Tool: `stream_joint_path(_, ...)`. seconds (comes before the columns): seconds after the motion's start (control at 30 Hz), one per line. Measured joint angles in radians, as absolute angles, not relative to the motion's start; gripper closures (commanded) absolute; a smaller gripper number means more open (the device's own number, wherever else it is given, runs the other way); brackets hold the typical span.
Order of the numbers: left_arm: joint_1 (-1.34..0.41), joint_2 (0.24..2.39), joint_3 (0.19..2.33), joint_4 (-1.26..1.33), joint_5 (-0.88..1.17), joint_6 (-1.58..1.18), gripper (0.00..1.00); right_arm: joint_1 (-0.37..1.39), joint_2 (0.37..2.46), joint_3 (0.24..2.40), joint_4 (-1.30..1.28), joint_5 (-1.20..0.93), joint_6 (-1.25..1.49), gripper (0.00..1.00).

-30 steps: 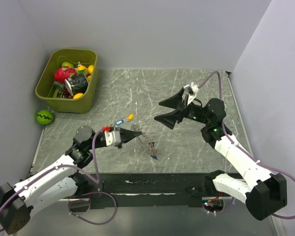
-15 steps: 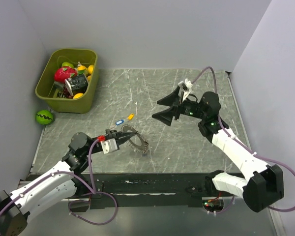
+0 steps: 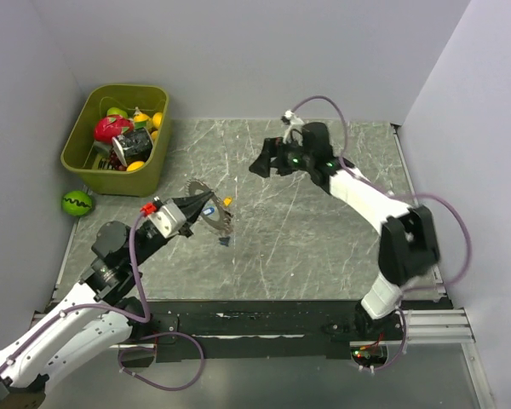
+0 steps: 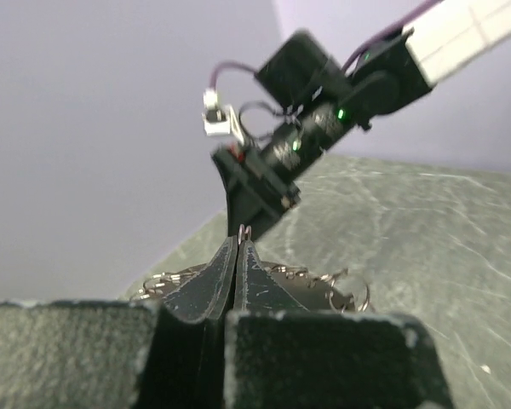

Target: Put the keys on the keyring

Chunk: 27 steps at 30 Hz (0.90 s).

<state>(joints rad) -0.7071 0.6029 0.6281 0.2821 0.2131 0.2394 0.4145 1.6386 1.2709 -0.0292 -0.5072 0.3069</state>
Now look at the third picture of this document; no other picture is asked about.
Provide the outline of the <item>blue tag key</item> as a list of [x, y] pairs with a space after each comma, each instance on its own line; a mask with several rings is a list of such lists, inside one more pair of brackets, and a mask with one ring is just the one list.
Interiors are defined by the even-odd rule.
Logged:
[[209, 207], [209, 208], [204, 209], [203, 214], [205, 216], [209, 216], [209, 215], [213, 214], [214, 212], [215, 212], [215, 209], [213, 207]]

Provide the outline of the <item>black key fob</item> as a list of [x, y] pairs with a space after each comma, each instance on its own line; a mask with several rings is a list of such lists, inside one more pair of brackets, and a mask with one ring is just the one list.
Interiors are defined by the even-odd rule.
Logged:
[[228, 247], [228, 246], [229, 246], [229, 243], [230, 243], [230, 239], [231, 239], [231, 238], [230, 238], [229, 236], [226, 236], [226, 237], [220, 237], [220, 238], [218, 239], [218, 241], [219, 241], [219, 244], [220, 244], [220, 245], [223, 245], [223, 246]]

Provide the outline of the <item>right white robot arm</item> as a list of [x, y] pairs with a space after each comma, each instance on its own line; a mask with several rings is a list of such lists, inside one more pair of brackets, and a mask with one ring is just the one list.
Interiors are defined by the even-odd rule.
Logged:
[[364, 339], [383, 332], [407, 289], [440, 259], [431, 210], [393, 199], [374, 187], [354, 163], [335, 155], [322, 122], [265, 139], [249, 170], [262, 178], [304, 171], [314, 185], [344, 202], [378, 233], [379, 272], [354, 310], [355, 330]]

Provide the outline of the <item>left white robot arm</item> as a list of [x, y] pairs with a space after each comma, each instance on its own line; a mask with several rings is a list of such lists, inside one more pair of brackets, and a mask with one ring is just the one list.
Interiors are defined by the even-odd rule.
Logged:
[[206, 190], [145, 204], [133, 225], [101, 226], [95, 259], [65, 297], [0, 350], [0, 408], [38, 408], [51, 386], [114, 343], [140, 343], [152, 313], [139, 266], [192, 225], [215, 197]]

